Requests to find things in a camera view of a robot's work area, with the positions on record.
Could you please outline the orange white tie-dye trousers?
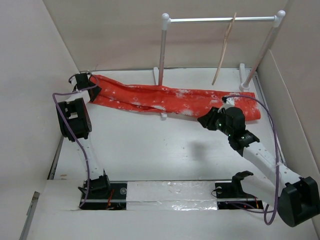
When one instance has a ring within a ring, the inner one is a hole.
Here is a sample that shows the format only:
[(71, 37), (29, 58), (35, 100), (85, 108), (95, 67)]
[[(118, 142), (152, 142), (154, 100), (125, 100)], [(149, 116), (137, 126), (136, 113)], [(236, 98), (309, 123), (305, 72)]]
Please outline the orange white tie-dye trousers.
[(90, 78), (101, 88), (94, 104), (142, 113), (173, 113), (198, 118), (223, 105), (228, 91), (171, 88), (163, 85), (123, 84), (102, 75)]

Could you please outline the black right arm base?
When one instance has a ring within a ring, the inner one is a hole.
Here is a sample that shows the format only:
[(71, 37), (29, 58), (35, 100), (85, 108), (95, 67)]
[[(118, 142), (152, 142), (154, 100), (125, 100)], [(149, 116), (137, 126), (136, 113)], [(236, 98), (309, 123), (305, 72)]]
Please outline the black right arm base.
[(263, 211), (263, 203), (255, 196), (245, 193), (241, 181), (245, 177), (253, 176), (252, 172), (242, 171), (236, 173), (229, 181), (218, 181), (214, 184), (211, 196), (217, 200), (219, 210), (247, 210)]

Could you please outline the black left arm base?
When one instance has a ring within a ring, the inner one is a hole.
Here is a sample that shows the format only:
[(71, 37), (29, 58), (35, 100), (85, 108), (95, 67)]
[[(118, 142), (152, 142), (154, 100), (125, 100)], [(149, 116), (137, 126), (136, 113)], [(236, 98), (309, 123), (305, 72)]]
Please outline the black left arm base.
[(127, 188), (126, 181), (111, 181), (110, 190), (90, 193), (81, 210), (107, 210), (122, 211), (127, 209)]

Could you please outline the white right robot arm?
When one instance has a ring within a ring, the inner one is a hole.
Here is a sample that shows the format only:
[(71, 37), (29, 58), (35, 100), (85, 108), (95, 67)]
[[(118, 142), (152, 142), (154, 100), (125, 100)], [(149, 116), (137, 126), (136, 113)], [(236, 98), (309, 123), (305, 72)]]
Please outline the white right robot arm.
[(246, 129), (245, 115), (238, 107), (212, 107), (199, 117), (198, 122), (209, 131), (221, 131), (228, 137), (229, 145), (241, 157), (251, 162), (266, 177), (255, 178), (243, 172), (240, 180), (231, 184), (237, 197), (249, 193), (273, 206), (280, 218), (295, 227), (320, 213), (320, 194), (317, 182), (310, 176), (302, 177), (290, 170)]

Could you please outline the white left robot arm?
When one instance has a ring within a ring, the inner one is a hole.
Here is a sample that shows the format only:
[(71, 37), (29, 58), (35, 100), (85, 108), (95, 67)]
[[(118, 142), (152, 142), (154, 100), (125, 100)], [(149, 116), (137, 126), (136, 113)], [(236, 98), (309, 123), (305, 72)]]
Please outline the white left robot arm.
[(73, 86), (70, 93), (53, 93), (59, 128), (64, 138), (74, 143), (83, 163), (86, 181), (79, 190), (88, 195), (107, 198), (111, 194), (110, 180), (98, 158), (90, 140), (93, 130), (87, 104), (92, 103), (101, 92), (98, 79), (90, 72), (77, 73), (68, 80)]

